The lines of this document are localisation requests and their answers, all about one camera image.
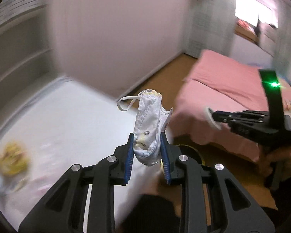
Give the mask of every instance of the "brown floor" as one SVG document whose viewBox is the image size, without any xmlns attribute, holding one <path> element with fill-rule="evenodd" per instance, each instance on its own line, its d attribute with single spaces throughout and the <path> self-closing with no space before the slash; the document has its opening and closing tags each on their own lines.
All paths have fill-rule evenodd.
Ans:
<svg viewBox="0 0 291 233">
<path fill-rule="evenodd" d="M 195 62 L 195 58 L 181 54 L 129 95 L 137 95 L 144 89 L 154 89 L 163 95 L 162 106 L 166 109 L 170 109 L 174 106 L 176 95 L 184 83 L 182 80 L 189 73 Z M 133 106 L 138 107 L 138 102 L 135 102 Z M 222 163 L 232 172 L 261 206 L 276 208 L 269 190 L 263 186 L 262 177 L 256 174 L 255 165 L 253 163 L 229 154 L 212 145 L 197 145 L 192 142 L 188 136 L 175 138 L 174 144 L 187 144 L 197 148 L 203 156 L 205 164 L 208 166 L 213 166 L 215 163 Z M 176 204 L 176 210 L 178 212 L 179 204 Z"/>
</svg>

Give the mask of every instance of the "gray curtain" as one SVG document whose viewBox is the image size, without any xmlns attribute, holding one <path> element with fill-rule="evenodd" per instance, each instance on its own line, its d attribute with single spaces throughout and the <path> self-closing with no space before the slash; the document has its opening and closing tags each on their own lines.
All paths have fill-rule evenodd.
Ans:
<svg viewBox="0 0 291 233">
<path fill-rule="evenodd" d="M 193 0 L 185 53 L 198 58 L 201 50 L 210 49 L 229 56 L 235 29 L 236 0 Z"/>
<path fill-rule="evenodd" d="M 272 66 L 280 74 L 287 75 L 291 62 L 291 7 L 278 3 L 278 29 Z"/>
</svg>

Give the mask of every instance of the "green light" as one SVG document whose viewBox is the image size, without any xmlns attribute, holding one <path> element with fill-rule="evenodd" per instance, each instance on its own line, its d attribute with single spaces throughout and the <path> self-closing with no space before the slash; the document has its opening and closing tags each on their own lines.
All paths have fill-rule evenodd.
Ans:
<svg viewBox="0 0 291 233">
<path fill-rule="evenodd" d="M 278 86 L 280 86 L 280 83 L 271 82 L 270 85 L 274 88 L 277 88 Z"/>
</svg>

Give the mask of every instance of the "pink bed cover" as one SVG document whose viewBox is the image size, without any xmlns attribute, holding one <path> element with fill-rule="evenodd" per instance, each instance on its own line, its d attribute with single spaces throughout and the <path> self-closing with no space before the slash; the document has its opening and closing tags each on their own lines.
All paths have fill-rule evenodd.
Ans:
<svg viewBox="0 0 291 233">
<path fill-rule="evenodd" d="M 212 128 L 206 121 L 205 108 L 268 111 L 258 69 L 204 50 L 176 98 L 169 124 L 173 135 L 189 134 L 200 145 L 214 142 L 230 153 L 256 162 L 259 157 L 256 143 L 231 133 L 226 124 L 221 130 Z M 291 101 L 291 87 L 283 79 L 280 84 L 282 98 Z"/>
</svg>

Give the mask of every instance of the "white table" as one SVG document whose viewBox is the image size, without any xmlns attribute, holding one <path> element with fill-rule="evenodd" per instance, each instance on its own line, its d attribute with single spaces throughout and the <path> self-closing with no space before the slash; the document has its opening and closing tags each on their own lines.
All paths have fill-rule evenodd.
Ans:
<svg viewBox="0 0 291 233">
<path fill-rule="evenodd" d="M 121 112 L 112 99 L 76 81 L 61 82 L 41 96 L 0 139 L 0 149 L 11 140 L 20 141 L 31 158 L 28 184 L 0 198 L 0 209 L 11 225 L 18 229 L 36 202 L 71 165 L 94 165 L 126 144 L 135 118 L 135 110 Z M 146 167 L 134 159 L 129 184 L 114 187 L 116 225 L 159 170 L 159 164 Z"/>
</svg>

